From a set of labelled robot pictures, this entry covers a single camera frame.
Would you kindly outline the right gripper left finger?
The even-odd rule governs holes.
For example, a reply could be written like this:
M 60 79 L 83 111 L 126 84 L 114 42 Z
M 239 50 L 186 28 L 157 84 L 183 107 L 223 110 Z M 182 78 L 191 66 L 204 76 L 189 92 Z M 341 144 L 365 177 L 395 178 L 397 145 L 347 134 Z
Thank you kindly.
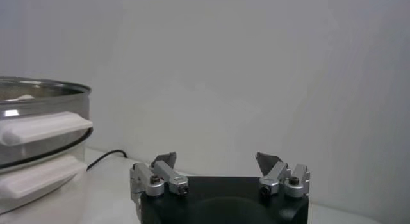
M 158 155 L 150 166 L 135 163 L 129 171 L 131 199 L 136 206 L 136 214 L 142 220 L 142 196 L 160 198 L 168 190 L 177 196 L 187 196 L 189 193 L 188 177 L 174 170 L 176 152 Z

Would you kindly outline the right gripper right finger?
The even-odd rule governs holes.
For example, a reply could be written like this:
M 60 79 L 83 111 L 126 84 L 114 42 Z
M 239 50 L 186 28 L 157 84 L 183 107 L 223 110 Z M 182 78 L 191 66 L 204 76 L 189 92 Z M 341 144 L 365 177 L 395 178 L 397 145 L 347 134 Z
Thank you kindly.
M 297 164 L 294 170 L 278 156 L 256 153 L 256 161 L 262 172 L 259 178 L 259 192 L 271 197 L 283 191 L 287 197 L 302 198 L 309 196 L 310 171 L 307 166 Z

